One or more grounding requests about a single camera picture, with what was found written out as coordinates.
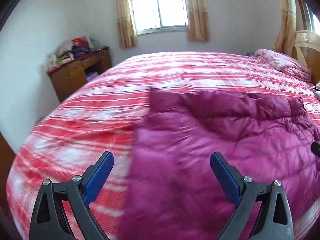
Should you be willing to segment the wooden headboard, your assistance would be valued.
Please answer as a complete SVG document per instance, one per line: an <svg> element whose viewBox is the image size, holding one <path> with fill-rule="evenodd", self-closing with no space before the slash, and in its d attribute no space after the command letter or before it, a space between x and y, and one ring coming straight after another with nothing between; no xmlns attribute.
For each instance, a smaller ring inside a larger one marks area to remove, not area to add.
<svg viewBox="0 0 320 240"><path fill-rule="evenodd" d="M319 83L319 40L320 36L313 31L296 31L292 57L306 66L311 72L311 83Z"/></svg>

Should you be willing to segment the red plaid bed cover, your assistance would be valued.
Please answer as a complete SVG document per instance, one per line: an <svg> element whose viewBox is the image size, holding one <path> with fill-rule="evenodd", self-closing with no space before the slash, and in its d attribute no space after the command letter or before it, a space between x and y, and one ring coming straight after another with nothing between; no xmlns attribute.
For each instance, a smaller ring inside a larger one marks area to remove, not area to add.
<svg viewBox="0 0 320 240"><path fill-rule="evenodd" d="M34 203L45 179L70 180L105 151L114 168L90 208L116 239L131 164L132 123L149 109L151 87L175 92L230 90L300 97L315 122L319 101L308 83L257 57L208 52L164 52L133 56L96 77L66 99L29 133L18 150L6 193L16 228L29 237Z"/></svg>

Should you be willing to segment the brown wooden door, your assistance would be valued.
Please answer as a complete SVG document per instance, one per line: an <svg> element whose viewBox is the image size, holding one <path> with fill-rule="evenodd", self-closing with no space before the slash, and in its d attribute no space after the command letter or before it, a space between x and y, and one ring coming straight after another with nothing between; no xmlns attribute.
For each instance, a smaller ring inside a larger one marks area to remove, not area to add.
<svg viewBox="0 0 320 240"><path fill-rule="evenodd" d="M3 135L0 136L0 183L1 183L1 210L7 216L9 214L9 204L6 195L7 178L15 159L15 152L11 149Z"/></svg>

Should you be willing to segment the left beige curtain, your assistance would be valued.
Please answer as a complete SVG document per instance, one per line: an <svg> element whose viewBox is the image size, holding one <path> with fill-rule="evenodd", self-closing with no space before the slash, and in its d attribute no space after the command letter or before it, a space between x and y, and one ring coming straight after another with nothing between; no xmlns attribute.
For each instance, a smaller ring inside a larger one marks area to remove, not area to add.
<svg viewBox="0 0 320 240"><path fill-rule="evenodd" d="M116 21L119 47L129 49L137 46L137 35L133 26L129 0L116 0Z"/></svg>

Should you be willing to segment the side beige curtain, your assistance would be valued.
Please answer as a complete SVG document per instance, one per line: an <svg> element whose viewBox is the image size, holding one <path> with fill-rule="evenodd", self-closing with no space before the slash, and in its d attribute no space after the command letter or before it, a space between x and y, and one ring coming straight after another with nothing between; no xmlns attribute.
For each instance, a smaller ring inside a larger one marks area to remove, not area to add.
<svg viewBox="0 0 320 240"><path fill-rule="evenodd" d="M296 0L280 0L281 26L274 50L291 56L296 38Z"/></svg>

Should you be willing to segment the pink folded quilt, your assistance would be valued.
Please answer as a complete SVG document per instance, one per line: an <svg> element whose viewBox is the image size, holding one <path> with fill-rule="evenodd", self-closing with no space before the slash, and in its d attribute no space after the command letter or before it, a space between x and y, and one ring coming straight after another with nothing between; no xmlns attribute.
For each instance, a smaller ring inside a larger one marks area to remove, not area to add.
<svg viewBox="0 0 320 240"><path fill-rule="evenodd" d="M311 83L310 69L286 54L268 49L258 49L254 52L254 56L264 59L279 72L295 77L300 81Z"/></svg>

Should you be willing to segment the right beige curtain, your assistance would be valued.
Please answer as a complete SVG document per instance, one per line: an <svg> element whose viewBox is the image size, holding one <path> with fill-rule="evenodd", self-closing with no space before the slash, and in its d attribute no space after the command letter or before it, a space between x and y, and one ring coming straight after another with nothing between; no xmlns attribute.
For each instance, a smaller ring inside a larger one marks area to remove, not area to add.
<svg viewBox="0 0 320 240"><path fill-rule="evenodd" d="M204 0L187 0L188 39L190 41L210 41L208 10Z"/></svg>

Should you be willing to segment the brown wooden desk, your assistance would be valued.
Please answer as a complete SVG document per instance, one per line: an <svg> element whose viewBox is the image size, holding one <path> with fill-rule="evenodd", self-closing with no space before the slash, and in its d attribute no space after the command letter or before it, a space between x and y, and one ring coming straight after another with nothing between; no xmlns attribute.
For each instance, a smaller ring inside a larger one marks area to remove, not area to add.
<svg viewBox="0 0 320 240"><path fill-rule="evenodd" d="M59 68L49 70L47 74L58 100L63 102L89 80L103 74L111 67L110 49L104 46L77 60L69 61Z"/></svg>

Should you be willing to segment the back window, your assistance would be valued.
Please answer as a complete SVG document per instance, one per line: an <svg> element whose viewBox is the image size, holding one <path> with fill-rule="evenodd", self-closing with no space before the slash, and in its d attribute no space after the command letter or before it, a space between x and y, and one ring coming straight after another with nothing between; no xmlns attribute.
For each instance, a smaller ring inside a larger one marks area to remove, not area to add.
<svg viewBox="0 0 320 240"><path fill-rule="evenodd" d="M129 0L137 35L185 29L187 0Z"/></svg>

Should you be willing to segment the side window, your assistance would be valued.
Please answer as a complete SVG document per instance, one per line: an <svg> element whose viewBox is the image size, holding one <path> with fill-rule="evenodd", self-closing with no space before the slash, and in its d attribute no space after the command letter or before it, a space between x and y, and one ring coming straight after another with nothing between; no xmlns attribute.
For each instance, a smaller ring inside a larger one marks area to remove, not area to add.
<svg viewBox="0 0 320 240"><path fill-rule="evenodd" d="M297 11L297 30L309 30L319 35L319 19L304 0L295 0Z"/></svg>

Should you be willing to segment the striped pillow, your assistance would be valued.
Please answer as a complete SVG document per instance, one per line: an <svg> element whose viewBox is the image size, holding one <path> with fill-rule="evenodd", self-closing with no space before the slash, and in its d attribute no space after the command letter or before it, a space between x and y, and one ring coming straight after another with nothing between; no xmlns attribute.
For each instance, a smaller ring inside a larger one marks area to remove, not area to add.
<svg viewBox="0 0 320 240"><path fill-rule="evenodd" d="M318 82L316 85L312 86L312 89L319 92L320 91L320 82Z"/></svg>

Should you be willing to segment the clutter pile on desk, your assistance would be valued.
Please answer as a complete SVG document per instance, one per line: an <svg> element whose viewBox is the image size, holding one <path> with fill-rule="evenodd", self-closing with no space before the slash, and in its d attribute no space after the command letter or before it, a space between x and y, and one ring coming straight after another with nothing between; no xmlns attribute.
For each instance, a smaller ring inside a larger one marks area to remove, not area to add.
<svg viewBox="0 0 320 240"><path fill-rule="evenodd" d="M60 68L63 64L80 59L97 49L97 46L87 36L65 40L46 56L45 67L47 71Z"/></svg>

